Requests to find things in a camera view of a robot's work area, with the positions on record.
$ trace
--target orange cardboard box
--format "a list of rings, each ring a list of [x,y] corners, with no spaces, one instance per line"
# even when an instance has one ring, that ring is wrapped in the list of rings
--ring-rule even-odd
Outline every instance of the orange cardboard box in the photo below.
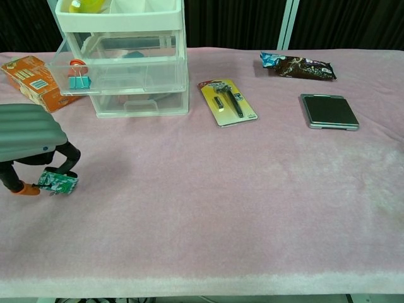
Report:
[[[45,62],[34,56],[6,63],[1,69],[11,85],[48,112],[55,112],[80,98],[62,96]]]

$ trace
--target binder clip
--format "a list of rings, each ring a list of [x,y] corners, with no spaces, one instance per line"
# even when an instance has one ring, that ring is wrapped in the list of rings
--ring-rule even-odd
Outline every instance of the binder clip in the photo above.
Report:
[[[73,59],[70,61],[71,68],[69,70],[69,87],[71,90],[89,89],[91,85],[91,79],[87,74],[88,68],[84,61],[79,59]]]

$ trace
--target table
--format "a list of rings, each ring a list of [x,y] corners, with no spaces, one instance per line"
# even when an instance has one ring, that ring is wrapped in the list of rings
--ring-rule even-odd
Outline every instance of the table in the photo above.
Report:
[[[88,97],[54,113],[80,182],[70,196],[0,187],[0,297],[404,293],[404,52],[282,53],[338,79],[189,49],[187,116],[97,119]],[[219,128],[196,88],[214,78],[259,120]],[[345,96],[360,130],[309,129],[301,93]],[[3,75],[0,99],[29,102]],[[15,166],[27,182],[43,170]]]

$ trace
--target pink fuzzy tablecloth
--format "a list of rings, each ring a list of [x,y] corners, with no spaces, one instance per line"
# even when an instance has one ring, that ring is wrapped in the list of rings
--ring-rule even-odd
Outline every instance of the pink fuzzy tablecloth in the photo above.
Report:
[[[0,187],[0,297],[404,293],[404,52],[282,53],[338,79],[189,49],[187,116],[97,119],[89,98],[54,113],[80,182],[67,197]],[[259,120],[216,125],[196,84],[220,77]],[[360,130],[309,129],[301,93],[345,96]],[[13,102],[29,100],[1,75]],[[15,167],[27,182],[43,170]]]

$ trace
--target plastic drawer organizer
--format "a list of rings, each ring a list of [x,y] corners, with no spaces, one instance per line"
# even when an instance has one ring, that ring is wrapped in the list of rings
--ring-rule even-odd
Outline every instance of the plastic drawer organizer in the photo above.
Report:
[[[65,40],[47,64],[62,95],[89,95],[99,117],[186,114],[183,0],[106,0],[99,13],[56,16]]]

